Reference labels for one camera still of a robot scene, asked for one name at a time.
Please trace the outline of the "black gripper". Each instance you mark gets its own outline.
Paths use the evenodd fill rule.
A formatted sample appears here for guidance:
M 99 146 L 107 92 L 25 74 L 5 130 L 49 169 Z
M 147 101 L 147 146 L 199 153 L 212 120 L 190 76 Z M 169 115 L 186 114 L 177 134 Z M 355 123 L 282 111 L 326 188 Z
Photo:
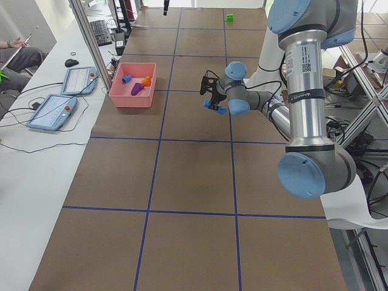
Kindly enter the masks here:
M 169 9 L 169 0 L 164 0 L 164 10 L 163 15 L 167 16 L 167 12 Z M 219 76 L 213 71 L 206 71 L 201 81 L 201 88 L 199 90 L 200 95 L 205 95 L 206 93 L 210 93 L 212 97 L 210 98 L 210 103 L 212 105 L 212 109 L 217 110 L 218 104 L 225 100 L 227 97 L 224 93 L 220 93 L 216 88 L 218 84 Z

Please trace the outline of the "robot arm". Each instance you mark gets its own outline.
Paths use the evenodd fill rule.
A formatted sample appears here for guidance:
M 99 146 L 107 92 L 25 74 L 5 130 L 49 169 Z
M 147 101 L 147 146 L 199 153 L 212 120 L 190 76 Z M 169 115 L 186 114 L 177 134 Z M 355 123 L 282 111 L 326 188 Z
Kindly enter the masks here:
M 352 157 L 330 140 L 326 130 L 321 52 L 350 43 L 355 36 L 356 1 L 275 1 L 256 73 L 231 62 L 222 76 L 204 76 L 204 106 L 233 116 L 259 110 L 288 138 L 278 163 L 287 191 L 316 198 L 351 185 Z M 221 106 L 227 101 L 227 109 Z

